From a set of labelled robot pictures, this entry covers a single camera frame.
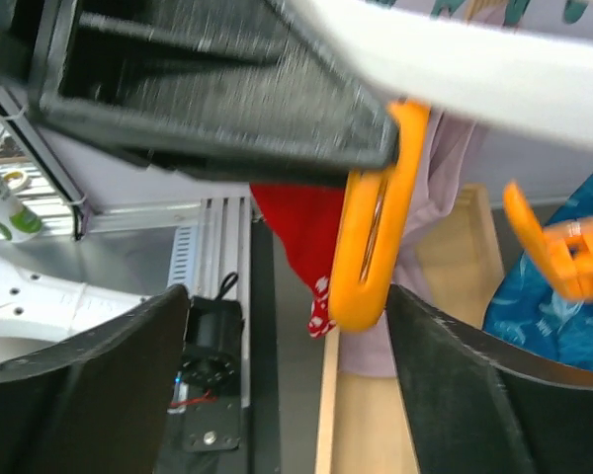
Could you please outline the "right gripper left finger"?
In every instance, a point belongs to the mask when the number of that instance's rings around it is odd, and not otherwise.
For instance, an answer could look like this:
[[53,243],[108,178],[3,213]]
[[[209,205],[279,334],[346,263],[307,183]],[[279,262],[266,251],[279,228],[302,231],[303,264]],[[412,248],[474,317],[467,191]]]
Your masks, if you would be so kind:
[[0,474],[149,473],[184,346],[189,296],[169,287],[125,314],[0,363]]

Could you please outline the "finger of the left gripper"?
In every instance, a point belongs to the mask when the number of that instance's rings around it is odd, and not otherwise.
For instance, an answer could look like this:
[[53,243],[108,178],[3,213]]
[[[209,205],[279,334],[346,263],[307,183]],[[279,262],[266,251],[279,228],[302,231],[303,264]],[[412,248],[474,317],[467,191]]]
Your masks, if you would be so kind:
[[29,86],[45,126],[140,167],[343,183],[398,128],[284,1],[48,1]]

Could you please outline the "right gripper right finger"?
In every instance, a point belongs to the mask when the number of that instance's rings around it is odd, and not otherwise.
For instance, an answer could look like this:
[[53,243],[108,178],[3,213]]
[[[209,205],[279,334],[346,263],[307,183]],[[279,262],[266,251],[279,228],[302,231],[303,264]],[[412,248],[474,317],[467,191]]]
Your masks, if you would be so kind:
[[593,474],[593,372],[509,345],[398,285],[385,310],[421,472]]

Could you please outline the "red christmas sock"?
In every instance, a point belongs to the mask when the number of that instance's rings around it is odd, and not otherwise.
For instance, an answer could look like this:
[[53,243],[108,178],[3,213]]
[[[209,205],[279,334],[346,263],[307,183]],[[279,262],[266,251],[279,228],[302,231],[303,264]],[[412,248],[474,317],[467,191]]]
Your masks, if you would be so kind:
[[312,293],[307,323],[313,338],[326,335],[332,270],[344,191],[316,186],[252,184],[251,193],[271,230],[282,242],[288,263]]

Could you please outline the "white round clip hanger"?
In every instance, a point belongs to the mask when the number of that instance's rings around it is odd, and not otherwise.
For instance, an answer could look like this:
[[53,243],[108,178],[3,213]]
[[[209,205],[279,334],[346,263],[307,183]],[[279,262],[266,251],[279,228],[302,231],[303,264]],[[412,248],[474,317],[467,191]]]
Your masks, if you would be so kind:
[[593,150],[593,41],[514,32],[364,1],[284,1],[371,85]]

